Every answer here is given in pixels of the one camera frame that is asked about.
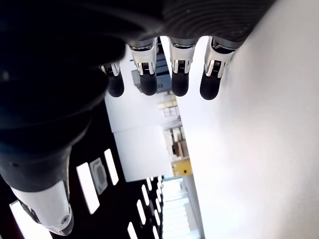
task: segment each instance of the black fingertip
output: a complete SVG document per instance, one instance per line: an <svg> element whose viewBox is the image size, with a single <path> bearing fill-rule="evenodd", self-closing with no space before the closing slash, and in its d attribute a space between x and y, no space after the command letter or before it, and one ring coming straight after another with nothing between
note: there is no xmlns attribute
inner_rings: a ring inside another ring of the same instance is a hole
<svg viewBox="0 0 319 239"><path fill-rule="evenodd" d="M156 79L156 73L149 75L149 74L144 74L140 75L140 80L141 80L141 89L143 93L147 96L152 96L156 93L158 90L158 82Z"/></svg>
<svg viewBox="0 0 319 239"><path fill-rule="evenodd" d="M213 100L219 91L220 78L216 76L206 76L205 72L203 72L203 76L201 78L200 83L200 95L205 100Z"/></svg>
<svg viewBox="0 0 319 239"><path fill-rule="evenodd" d="M108 92L113 97L120 97L124 92L124 82L121 72L118 76L108 76Z"/></svg>
<svg viewBox="0 0 319 239"><path fill-rule="evenodd" d="M189 74L172 72L171 89L176 96L184 96L188 91Z"/></svg>

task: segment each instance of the rectangular light panel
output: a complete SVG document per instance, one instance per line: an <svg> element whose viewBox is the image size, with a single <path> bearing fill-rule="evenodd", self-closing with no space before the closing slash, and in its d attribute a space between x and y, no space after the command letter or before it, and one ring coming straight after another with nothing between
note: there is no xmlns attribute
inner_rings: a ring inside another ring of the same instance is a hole
<svg viewBox="0 0 319 239"><path fill-rule="evenodd" d="M160 183L158 183L158 189L159 189L159 193L161 194L161 187L160 187Z"/></svg>
<svg viewBox="0 0 319 239"><path fill-rule="evenodd" d="M113 185L116 185L119 181L119 177L118 177L118 174L116 172L116 168L115 168L115 164L114 164L114 160L113 160L113 157L112 157L112 153L111 153L111 150L108 149L104 152L104 156L105 156L105 159L106 159L106 164L108 165L108 168L109 168L109 172L110 172L110 175L111 175L111 179L112 179L112 183Z"/></svg>
<svg viewBox="0 0 319 239"><path fill-rule="evenodd" d="M149 188L149 190L151 191L151 190L152 190L152 184L151 184L150 178L147 178L146 181L147 181L147 183L148 183L148 188Z"/></svg>
<svg viewBox="0 0 319 239"><path fill-rule="evenodd" d="M156 202L156 206L157 206L157 208L158 208L158 212L160 213L160 212L161 212L161 208L160 208L159 199L156 198L156 199L155 199L155 202Z"/></svg>
<svg viewBox="0 0 319 239"><path fill-rule="evenodd" d="M160 225L160 217L159 217L158 211L156 209L154 210L154 214L155 214L156 223L159 226Z"/></svg>
<svg viewBox="0 0 319 239"><path fill-rule="evenodd" d="M155 226L153 226L153 234L155 239L160 239Z"/></svg>
<svg viewBox="0 0 319 239"><path fill-rule="evenodd" d="M142 202L140 200L138 200L137 206L138 206L138 211L139 211L139 214L140 214L141 222L142 222L143 225L145 225L146 217L145 217L145 213L144 213L144 210L143 210Z"/></svg>
<svg viewBox="0 0 319 239"><path fill-rule="evenodd" d="M95 192L88 163L77 166L76 171L79 176L86 204L88 205L90 214L93 214L100 206L100 202Z"/></svg>
<svg viewBox="0 0 319 239"><path fill-rule="evenodd" d="M18 200L10 203L10 208L25 239L52 239L49 230L32 220Z"/></svg>
<svg viewBox="0 0 319 239"><path fill-rule="evenodd" d="M148 206L150 204L150 200L149 200L149 196L148 196L148 193L146 192L146 187L144 184L142 185L142 192L143 192L143 197L144 197L146 206Z"/></svg>
<svg viewBox="0 0 319 239"><path fill-rule="evenodd" d="M158 196L159 202L161 202L160 192L159 192L158 189L156 189L156 194L157 194L157 196Z"/></svg>
<svg viewBox="0 0 319 239"><path fill-rule="evenodd" d="M134 230L132 222L129 223L128 232L129 232L129 235L130 235L131 239L138 239L138 236L135 233L135 230Z"/></svg>

